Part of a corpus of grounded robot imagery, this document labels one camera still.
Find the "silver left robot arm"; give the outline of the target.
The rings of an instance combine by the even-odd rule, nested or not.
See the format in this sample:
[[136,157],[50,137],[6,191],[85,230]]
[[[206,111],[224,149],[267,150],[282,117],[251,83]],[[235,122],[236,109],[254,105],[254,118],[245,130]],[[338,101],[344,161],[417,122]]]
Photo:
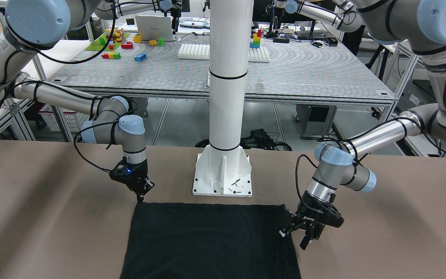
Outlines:
[[414,107],[396,118],[343,141],[325,139],[315,149],[318,161],[297,210],[286,210],[278,228],[282,237],[303,230],[300,243],[319,239],[325,226],[340,227],[344,219],[333,205],[339,186],[370,192],[375,174],[361,166],[369,153],[408,136],[423,134],[446,142],[446,0],[353,0],[357,18],[379,42],[407,40],[422,59],[436,102]]

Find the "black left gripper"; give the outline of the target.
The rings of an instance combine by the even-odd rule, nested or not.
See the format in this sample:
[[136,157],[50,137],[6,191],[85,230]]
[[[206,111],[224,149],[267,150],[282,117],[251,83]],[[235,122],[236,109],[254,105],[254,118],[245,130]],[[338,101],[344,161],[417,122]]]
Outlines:
[[319,239],[325,226],[339,228],[345,222],[337,208],[329,201],[304,192],[292,221],[280,221],[279,234],[287,237],[295,230],[304,230],[300,248],[306,250],[312,240]]

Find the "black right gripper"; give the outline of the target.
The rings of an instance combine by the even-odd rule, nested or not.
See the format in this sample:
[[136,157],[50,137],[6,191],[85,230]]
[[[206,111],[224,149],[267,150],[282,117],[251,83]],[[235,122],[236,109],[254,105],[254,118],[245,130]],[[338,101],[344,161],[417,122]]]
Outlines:
[[143,203],[143,194],[147,194],[154,186],[154,182],[150,181],[148,177],[147,160],[137,164],[129,164],[129,190],[136,194],[138,204]]

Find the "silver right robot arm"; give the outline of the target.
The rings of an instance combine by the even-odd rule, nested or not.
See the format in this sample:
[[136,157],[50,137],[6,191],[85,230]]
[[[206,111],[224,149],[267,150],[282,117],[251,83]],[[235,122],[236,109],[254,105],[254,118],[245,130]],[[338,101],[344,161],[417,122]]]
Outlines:
[[40,50],[53,48],[67,32],[83,26],[95,11],[116,19],[115,0],[8,0],[0,34],[0,104],[30,99],[86,114],[79,134],[84,141],[121,145],[123,157],[110,178],[133,192],[138,202],[154,187],[148,179],[145,128],[138,105],[122,95],[99,97],[31,78],[23,67]]

